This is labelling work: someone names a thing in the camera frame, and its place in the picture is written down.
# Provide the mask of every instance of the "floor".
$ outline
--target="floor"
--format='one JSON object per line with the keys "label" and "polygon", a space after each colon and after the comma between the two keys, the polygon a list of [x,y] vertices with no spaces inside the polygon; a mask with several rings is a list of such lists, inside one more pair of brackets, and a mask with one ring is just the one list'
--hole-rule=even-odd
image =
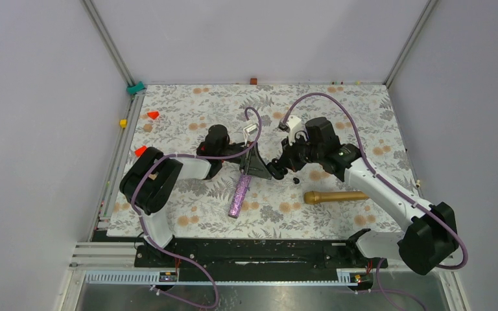
{"label": "floor", "polygon": [[[418,297],[428,310],[449,310],[441,282],[434,273],[419,276],[412,272],[381,273],[384,288],[407,291]],[[171,298],[150,292],[149,286],[85,284],[78,311],[154,311],[197,310]],[[172,294],[198,303],[211,304],[210,286],[176,286]],[[217,311],[246,310],[397,310],[382,294],[355,295],[341,286],[219,286],[220,303]],[[390,298],[405,310],[423,310],[413,300],[392,294]]]}
{"label": "floor", "polygon": [[[278,157],[277,129],[289,106],[300,96],[327,93],[339,100],[355,119],[368,157],[398,182],[416,192],[411,168],[385,86],[316,85],[171,85],[148,86],[124,172],[136,161],[135,150],[155,146],[165,153],[195,153],[213,124],[227,127],[231,141],[243,141],[243,109],[256,108],[263,118],[259,150],[266,163]],[[152,119],[148,112],[158,111]],[[293,115],[303,122],[327,117],[342,143],[355,143],[347,117],[328,99],[311,97]],[[348,238],[362,228],[398,231],[399,227],[372,200],[307,205],[304,192],[354,190],[325,173],[319,165],[307,165],[285,179],[254,178],[238,219],[227,216],[238,168],[225,163],[210,181],[177,182],[166,205],[169,226],[179,237],[204,238]],[[294,184],[293,178],[300,183]],[[108,227],[109,236],[137,236],[140,224],[125,197],[117,194]]]}

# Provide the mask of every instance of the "red block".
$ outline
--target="red block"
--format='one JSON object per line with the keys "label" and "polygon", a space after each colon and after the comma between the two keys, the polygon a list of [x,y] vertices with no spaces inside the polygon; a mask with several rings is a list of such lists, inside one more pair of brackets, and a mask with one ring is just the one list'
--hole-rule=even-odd
{"label": "red block", "polygon": [[160,113],[158,111],[152,111],[148,112],[148,117],[152,118],[153,120],[157,119],[160,116]]}
{"label": "red block", "polygon": [[138,149],[134,152],[134,154],[135,154],[137,157],[140,157],[140,156],[142,156],[142,154],[144,153],[144,151],[146,151],[146,149],[148,149],[148,147],[146,147],[146,146],[142,146],[142,147],[138,148]]}

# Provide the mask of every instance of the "gray floor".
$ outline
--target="gray floor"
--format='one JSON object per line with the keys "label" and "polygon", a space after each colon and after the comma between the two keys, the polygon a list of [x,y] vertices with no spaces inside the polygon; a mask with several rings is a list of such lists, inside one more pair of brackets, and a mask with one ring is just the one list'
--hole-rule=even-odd
{"label": "gray floor", "polygon": [[[449,310],[440,281],[412,272],[381,273],[383,288],[404,290],[421,299],[429,310]],[[165,296],[157,297],[148,286],[85,284],[79,311],[197,310]],[[299,310],[396,310],[382,294],[353,294],[339,286],[219,286],[221,311]],[[210,286],[176,286],[170,293],[210,304]],[[423,310],[413,300],[400,295],[391,298],[405,310]]]}

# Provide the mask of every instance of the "floral pattern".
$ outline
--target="floral pattern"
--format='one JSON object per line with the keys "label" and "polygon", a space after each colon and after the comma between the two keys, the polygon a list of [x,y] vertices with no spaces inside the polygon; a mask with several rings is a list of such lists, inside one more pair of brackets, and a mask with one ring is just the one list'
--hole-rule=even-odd
{"label": "floral pattern", "polygon": [[[328,93],[352,114],[368,157],[402,186],[416,193],[409,161],[385,86],[197,85],[148,86],[124,173],[136,161],[135,150],[155,146],[165,153],[195,153],[213,124],[227,127],[233,142],[243,141],[243,109],[252,106],[263,120],[259,151],[269,162],[281,153],[286,134],[279,120],[299,97]],[[147,112],[159,111],[152,120]],[[343,143],[355,143],[348,118],[328,99],[311,97],[295,108],[303,122],[327,117]],[[176,236],[206,238],[348,238],[362,228],[397,231],[398,225],[372,200],[307,205],[304,192],[354,190],[320,165],[306,165],[283,180],[253,178],[238,219],[227,216],[239,168],[225,163],[209,181],[180,180],[167,202],[167,218]],[[300,179],[299,184],[293,178]],[[108,235],[141,232],[125,196],[117,195]]]}

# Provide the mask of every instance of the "teal bracket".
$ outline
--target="teal bracket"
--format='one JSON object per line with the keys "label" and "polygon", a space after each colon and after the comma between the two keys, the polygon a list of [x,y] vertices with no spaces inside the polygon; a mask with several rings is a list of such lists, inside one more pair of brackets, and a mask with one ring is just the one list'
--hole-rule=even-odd
{"label": "teal bracket", "polygon": [[146,88],[146,86],[144,86],[144,83],[142,83],[142,81],[140,81],[135,86],[128,87],[127,93],[129,93],[129,95],[135,95],[138,91],[142,91],[145,88]]}

